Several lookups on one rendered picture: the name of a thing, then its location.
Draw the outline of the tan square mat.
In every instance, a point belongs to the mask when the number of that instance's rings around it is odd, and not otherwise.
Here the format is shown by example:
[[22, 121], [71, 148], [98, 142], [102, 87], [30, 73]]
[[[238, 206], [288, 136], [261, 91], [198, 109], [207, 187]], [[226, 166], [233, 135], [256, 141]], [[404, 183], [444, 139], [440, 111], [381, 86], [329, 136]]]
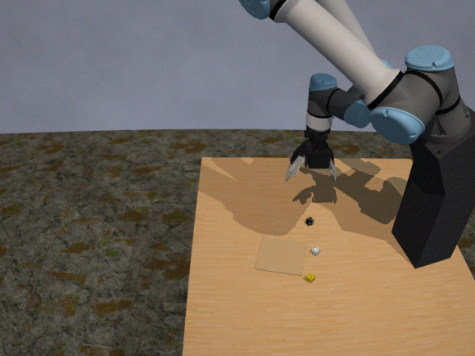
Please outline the tan square mat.
[[301, 276], [306, 242], [263, 237], [256, 270]]

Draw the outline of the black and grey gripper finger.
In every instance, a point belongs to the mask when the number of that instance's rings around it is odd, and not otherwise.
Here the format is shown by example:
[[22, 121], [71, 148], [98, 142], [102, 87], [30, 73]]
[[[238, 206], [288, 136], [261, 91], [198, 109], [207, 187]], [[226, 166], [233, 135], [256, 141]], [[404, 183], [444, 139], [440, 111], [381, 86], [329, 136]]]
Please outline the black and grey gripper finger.
[[288, 167], [287, 174], [286, 174], [286, 177], [285, 177], [285, 181], [287, 181], [291, 177], [291, 174], [293, 175], [293, 177], [298, 175], [299, 168], [301, 167], [301, 165], [305, 161], [305, 159], [302, 158], [303, 155], [304, 155], [303, 148], [304, 148], [304, 146], [301, 144], [293, 152], [293, 155], [292, 155], [292, 158], [291, 158], [291, 161], [290, 161], [290, 165]]
[[335, 164], [334, 164], [334, 155], [333, 155], [333, 151], [331, 150], [331, 148], [329, 147], [330, 151], [331, 151], [331, 160], [330, 160], [330, 165], [329, 165], [329, 171], [331, 172], [331, 175], [332, 175], [332, 178], [334, 179], [334, 181], [336, 181], [336, 169], [335, 169]]

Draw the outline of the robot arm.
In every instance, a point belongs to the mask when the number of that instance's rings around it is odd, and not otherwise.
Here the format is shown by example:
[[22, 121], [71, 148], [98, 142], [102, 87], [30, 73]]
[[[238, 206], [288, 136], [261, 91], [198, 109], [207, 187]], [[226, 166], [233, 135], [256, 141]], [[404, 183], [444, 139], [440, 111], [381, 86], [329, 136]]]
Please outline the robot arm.
[[259, 20], [287, 23], [353, 83], [346, 92], [330, 74], [311, 76], [309, 128], [327, 131], [335, 116], [357, 128], [371, 123], [400, 145], [415, 142], [420, 134], [429, 142], [447, 144], [468, 132], [470, 113], [459, 94], [455, 63], [444, 47], [410, 50], [403, 74], [378, 58], [346, 0], [239, 2]]

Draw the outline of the yellow die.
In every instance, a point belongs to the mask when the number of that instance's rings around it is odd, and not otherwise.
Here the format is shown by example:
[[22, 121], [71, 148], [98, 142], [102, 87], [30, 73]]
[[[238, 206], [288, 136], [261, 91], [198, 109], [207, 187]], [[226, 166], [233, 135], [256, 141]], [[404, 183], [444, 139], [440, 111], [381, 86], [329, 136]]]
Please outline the yellow die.
[[311, 283], [312, 281], [314, 281], [314, 279], [315, 279], [315, 275], [312, 274], [312, 273], [309, 273], [309, 274], [306, 276], [306, 279], [305, 279], [305, 280], [306, 280], [307, 282]]

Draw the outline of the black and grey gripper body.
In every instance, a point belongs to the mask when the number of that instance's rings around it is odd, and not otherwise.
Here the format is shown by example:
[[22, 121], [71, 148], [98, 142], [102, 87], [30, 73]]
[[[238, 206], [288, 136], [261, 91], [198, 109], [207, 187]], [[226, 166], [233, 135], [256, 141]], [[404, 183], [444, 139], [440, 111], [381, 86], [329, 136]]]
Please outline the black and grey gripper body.
[[331, 151], [326, 140], [328, 140], [328, 134], [330, 134], [331, 128], [324, 132], [317, 132], [306, 125], [306, 130], [312, 134], [312, 137], [302, 143], [304, 146], [305, 168], [307, 169], [308, 161], [309, 169], [329, 169]]

